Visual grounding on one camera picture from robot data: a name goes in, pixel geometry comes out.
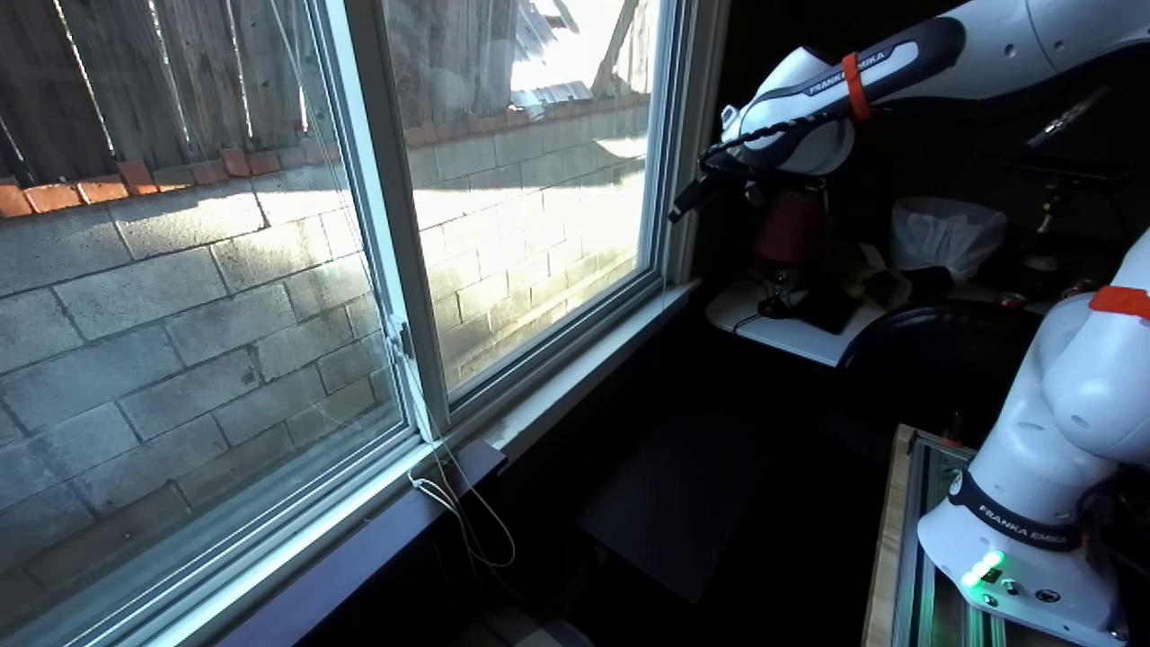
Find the brick wall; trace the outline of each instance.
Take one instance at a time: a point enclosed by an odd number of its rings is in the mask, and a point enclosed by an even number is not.
[[[647,104],[410,155],[449,385],[636,270]]]
[[[636,266],[643,108],[410,155],[453,385]],[[0,625],[395,406],[341,169],[0,226]]]
[[[0,226],[0,625],[392,406],[341,169]]]

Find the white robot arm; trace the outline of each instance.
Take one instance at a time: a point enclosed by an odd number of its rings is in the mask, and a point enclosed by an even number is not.
[[[1082,507],[1150,460],[1150,230],[1110,288],[1057,302],[978,456],[916,539],[960,593],[1067,643],[1125,643],[1107,554]]]
[[[672,216],[715,176],[827,176],[852,119],[898,101],[995,101],[1150,43],[1150,0],[970,0],[837,65],[794,50],[744,108],[722,108]],[[1082,528],[1118,464],[1150,464],[1150,230],[1110,288],[1049,309],[978,456],[920,518],[916,539],[960,593],[1071,643],[1125,643],[1107,561]]]
[[[873,108],[992,101],[1150,43],[1146,0],[967,0],[837,65],[787,54],[744,108],[722,108],[704,173],[834,173]]]

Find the table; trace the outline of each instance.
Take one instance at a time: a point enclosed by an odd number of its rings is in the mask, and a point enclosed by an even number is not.
[[[708,320],[730,334],[751,338],[758,345],[837,367],[845,349],[877,320],[884,309],[863,302],[841,334],[819,331],[801,320],[762,316],[758,302],[765,298],[762,280],[733,280],[722,295],[708,302]]]

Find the glass pane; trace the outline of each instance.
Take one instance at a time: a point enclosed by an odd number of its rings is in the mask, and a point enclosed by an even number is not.
[[[403,410],[302,4],[0,4],[0,86],[4,636]]]
[[[385,0],[449,388],[643,266],[658,0]]]

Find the window frame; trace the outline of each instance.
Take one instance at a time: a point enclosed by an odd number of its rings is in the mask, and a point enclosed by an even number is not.
[[[345,456],[349,471],[338,482],[327,482],[298,521],[270,532],[259,546],[226,564],[212,564],[212,554],[205,554],[212,568],[198,579],[183,579],[173,589],[144,586],[144,593],[155,597],[144,597],[137,586],[129,589],[129,600],[104,600],[115,586],[65,597],[14,633],[29,643],[187,643],[216,636],[219,625],[244,618],[262,597],[273,597],[291,582],[302,564],[313,564],[338,539],[363,528],[370,510],[395,503],[406,489],[403,474],[471,442],[478,431],[489,431],[478,442],[489,442],[500,453],[510,453],[510,446],[532,431],[539,435],[539,417],[546,428],[546,421],[553,421],[550,413],[564,413],[571,395],[586,395],[589,385],[597,385],[618,356],[690,291],[694,216],[668,226],[665,205],[686,176],[697,173],[697,155],[708,147],[715,126],[715,104],[701,97],[715,97],[722,58],[712,54],[722,50],[730,0],[665,0],[658,93],[650,97],[650,122],[661,122],[661,129],[650,137],[643,187],[643,270],[611,295],[589,302],[575,324],[543,338],[510,370],[460,403],[446,392],[431,327],[431,288],[417,237],[403,126],[395,101],[388,97],[388,47],[363,54],[370,50],[363,47],[363,32],[367,43],[385,43],[381,4],[305,0],[305,7],[320,36],[323,86],[338,115],[363,248],[374,266],[374,291],[381,298],[392,352],[399,356],[403,413],[424,442],[403,449],[403,456],[392,456],[388,446]],[[532,403],[539,417],[514,417],[518,403]]]
[[[410,291],[406,298],[406,352],[420,377],[420,399],[428,439],[446,435],[474,435],[492,424],[507,406],[539,392],[546,377],[568,367],[579,352],[586,352],[597,338],[618,327],[625,316],[640,313],[654,302],[665,288],[690,284],[690,244],[694,244],[694,219],[676,226],[665,223],[665,212],[676,191],[697,173],[697,155],[704,151],[715,104],[697,97],[715,97],[719,61],[708,54],[722,50],[715,43],[726,40],[726,14],[730,0],[715,4],[679,4],[661,0],[658,14],[658,50],[654,50],[654,93],[650,93],[650,133],[647,133],[647,173],[643,173],[643,230],[640,230],[640,270],[604,291],[600,298],[586,302],[564,324],[492,367],[460,395],[449,392],[442,352],[435,338],[435,313],[431,313],[431,288],[428,266],[420,252],[417,230],[417,201],[410,187],[410,162],[406,162],[406,137],[399,119],[395,93],[381,86],[392,83],[392,47],[385,29],[385,7],[374,0],[349,0],[356,11],[359,29],[352,32],[359,61],[370,68],[363,86],[374,86],[367,101],[370,133],[377,158],[388,158],[392,173],[381,173],[388,187],[388,219],[399,255],[399,277]]]

